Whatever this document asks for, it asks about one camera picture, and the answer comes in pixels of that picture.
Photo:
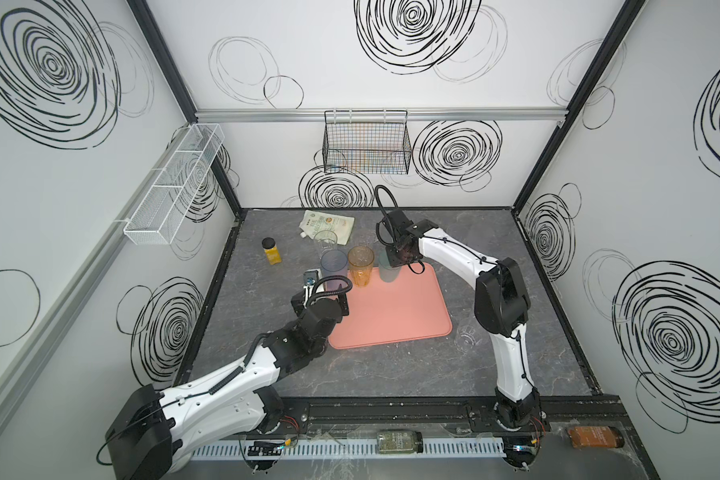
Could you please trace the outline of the teal green plastic cup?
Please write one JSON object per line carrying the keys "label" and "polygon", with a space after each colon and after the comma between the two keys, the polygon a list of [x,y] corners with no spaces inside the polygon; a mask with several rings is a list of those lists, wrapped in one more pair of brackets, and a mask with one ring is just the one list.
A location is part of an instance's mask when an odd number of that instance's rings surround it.
{"label": "teal green plastic cup", "polygon": [[399,276],[400,268],[391,265],[386,251],[379,253],[377,262],[380,279],[385,283],[394,282]]}

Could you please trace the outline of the amber yellow plastic cup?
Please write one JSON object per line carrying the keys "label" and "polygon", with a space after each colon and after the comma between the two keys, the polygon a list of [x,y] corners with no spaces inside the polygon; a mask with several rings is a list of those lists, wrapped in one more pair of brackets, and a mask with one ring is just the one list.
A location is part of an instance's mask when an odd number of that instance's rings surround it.
{"label": "amber yellow plastic cup", "polygon": [[364,245],[352,247],[348,252],[349,273],[355,287],[367,286],[372,277],[375,253]]}

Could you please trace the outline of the blue textured plastic cup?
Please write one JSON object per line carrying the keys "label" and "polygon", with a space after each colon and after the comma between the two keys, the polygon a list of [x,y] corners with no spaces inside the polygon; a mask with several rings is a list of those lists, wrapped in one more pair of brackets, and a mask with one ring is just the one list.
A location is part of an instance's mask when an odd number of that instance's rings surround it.
{"label": "blue textured plastic cup", "polygon": [[[346,254],[339,249],[326,251],[320,260],[320,269],[322,277],[329,276],[347,276],[348,259]],[[325,291],[335,291],[346,285],[345,282],[339,280],[328,280],[323,284]]]}

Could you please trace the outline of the pink plastic tray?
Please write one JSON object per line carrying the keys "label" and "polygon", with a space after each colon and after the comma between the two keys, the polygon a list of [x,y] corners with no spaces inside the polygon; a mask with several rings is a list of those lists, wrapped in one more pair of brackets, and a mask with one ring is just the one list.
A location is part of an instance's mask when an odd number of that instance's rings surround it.
{"label": "pink plastic tray", "polygon": [[403,268],[385,282],[374,268],[364,287],[347,294],[350,314],[328,337],[337,350],[444,337],[452,321],[436,272],[430,264],[421,274]]}

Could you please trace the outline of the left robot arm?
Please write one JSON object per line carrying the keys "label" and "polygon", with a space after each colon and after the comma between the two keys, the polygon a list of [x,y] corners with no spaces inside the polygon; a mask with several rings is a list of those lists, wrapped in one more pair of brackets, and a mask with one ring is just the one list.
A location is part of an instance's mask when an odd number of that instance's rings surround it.
{"label": "left robot arm", "polygon": [[107,465],[118,479],[159,479],[204,445],[274,430],[283,415],[275,383],[322,356],[348,313],[346,295],[315,294],[294,321],[258,335],[240,359],[162,391],[138,388],[105,433]]}

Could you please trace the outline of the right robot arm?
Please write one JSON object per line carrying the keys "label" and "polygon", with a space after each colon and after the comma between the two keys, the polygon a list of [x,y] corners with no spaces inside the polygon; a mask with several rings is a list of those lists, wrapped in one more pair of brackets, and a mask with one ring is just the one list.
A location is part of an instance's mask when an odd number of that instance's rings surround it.
{"label": "right robot arm", "polygon": [[474,316],[490,334],[496,358],[497,422],[509,431],[530,423],[540,408],[540,395],[526,345],[531,301],[517,262],[474,250],[429,220],[411,221],[399,208],[382,211],[376,235],[392,266],[412,266],[428,258],[474,289]]}

